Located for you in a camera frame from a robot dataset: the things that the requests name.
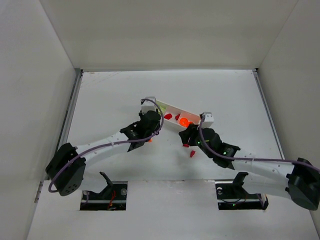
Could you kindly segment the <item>orange round lego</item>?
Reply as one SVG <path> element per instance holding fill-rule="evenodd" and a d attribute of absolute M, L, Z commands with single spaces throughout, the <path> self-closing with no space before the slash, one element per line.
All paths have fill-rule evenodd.
<path fill-rule="evenodd" d="M 187 118 L 185 118 L 185 117 L 182 117 L 182 118 L 180 118 L 180 120 L 179 120 L 179 124 L 180 124 L 182 127 L 185 127 L 185 128 L 187 128 L 190 123 L 191 123 L 191 122 L 190 122 Z"/>

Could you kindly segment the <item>red lego arch piece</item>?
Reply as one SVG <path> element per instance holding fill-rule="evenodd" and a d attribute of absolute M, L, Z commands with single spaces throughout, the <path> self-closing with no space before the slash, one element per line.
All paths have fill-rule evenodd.
<path fill-rule="evenodd" d="M 166 120 L 170 120 L 172 117 L 173 117 L 173 115 L 172 115 L 171 113 L 168 113 L 168 114 L 166 114 L 166 115 L 164 116 L 164 118 L 165 118 Z"/>

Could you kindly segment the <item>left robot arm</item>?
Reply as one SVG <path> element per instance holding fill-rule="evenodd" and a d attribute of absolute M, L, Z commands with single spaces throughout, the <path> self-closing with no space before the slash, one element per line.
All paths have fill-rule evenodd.
<path fill-rule="evenodd" d="M 139 113 L 139 117 L 139 121 L 96 142 L 79 146 L 69 142 L 61 145 L 45 168 L 51 181 L 48 191 L 62 197 L 76 190 L 106 194 L 111 185 L 108 176 L 101 172 L 102 179 L 94 178 L 88 169 L 107 158 L 138 149 L 159 134 L 164 123 L 162 112 L 149 110 Z"/>

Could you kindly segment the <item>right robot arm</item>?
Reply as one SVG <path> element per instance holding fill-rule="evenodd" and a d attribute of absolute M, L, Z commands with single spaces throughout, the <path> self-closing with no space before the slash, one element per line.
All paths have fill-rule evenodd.
<path fill-rule="evenodd" d="M 311 211 L 320 203 L 320 170 L 308 160 L 235 157 L 236 145 L 222 142 L 211 128 L 190 124 L 179 132 L 183 145 L 198 147 L 221 168 L 237 171 L 233 186 L 249 194 L 287 198 Z"/>

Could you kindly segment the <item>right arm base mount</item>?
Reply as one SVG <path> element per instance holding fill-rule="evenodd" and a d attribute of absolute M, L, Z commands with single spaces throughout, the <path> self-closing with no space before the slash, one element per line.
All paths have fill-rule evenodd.
<path fill-rule="evenodd" d="M 267 209 L 269 201 L 265 194 L 251 194 L 243 188 L 248 175 L 247 172 L 239 172 L 234 179 L 215 181 L 217 206 L 220 211 Z"/>

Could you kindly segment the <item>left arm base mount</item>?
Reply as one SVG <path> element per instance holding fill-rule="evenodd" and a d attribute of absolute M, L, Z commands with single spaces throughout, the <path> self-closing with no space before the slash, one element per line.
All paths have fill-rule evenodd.
<path fill-rule="evenodd" d="M 104 173 L 104 188 L 96 193 L 84 190 L 82 192 L 80 211 L 125 211 L 127 207 L 128 182 L 111 181 Z"/>

